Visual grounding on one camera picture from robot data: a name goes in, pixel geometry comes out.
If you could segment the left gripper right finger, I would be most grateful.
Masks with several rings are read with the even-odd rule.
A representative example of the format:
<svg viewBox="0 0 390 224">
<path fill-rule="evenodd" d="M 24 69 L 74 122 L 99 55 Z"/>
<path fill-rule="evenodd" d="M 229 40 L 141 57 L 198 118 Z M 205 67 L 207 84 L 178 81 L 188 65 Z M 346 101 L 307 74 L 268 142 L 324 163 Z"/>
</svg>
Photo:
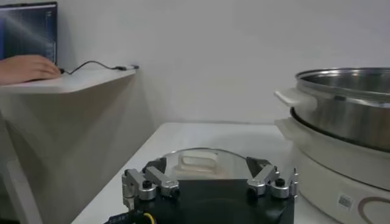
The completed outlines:
<svg viewBox="0 0 390 224">
<path fill-rule="evenodd" d="M 298 171 L 296 167 L 280 171 L 268 160 L 253 157 L 247 157 L 246 164 L 252 175 L 246 183 L 257 198 L 264 196 L 267 192 L 278 199 L 293 198 L 295 200 L 297 198 Z"/>
</svg>

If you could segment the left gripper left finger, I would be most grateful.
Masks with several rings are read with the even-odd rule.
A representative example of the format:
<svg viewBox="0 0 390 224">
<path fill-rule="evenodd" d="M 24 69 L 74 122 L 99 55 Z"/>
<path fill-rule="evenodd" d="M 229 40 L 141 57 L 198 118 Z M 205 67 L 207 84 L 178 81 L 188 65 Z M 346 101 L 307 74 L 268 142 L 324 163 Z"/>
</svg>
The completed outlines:
<svg viewBox="0 0 390 224">
<path fill-rule="evenodd" d="M 149 161 L 141 171 L 126 169 L 122 179 L 122 202 L 128 210 L 135 210 L 136 200 L 153 201 L 158 197 L 176 200 L 180 195 L 179 182 L 165 175 L 165 157 Z"/>
</svg>

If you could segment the person's hand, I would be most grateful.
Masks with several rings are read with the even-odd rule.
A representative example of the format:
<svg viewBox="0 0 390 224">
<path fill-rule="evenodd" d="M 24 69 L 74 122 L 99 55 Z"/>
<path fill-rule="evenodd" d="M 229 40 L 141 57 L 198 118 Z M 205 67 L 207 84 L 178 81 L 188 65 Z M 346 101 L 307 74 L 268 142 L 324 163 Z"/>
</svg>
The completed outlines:
<svg viewBox="0 0 390 224">
<path fill-rule="evenodd" d="M 17 55 L 1 60 L 1 85 L 56 79 L 59 68 L 40 55 Z"/>
</svg>

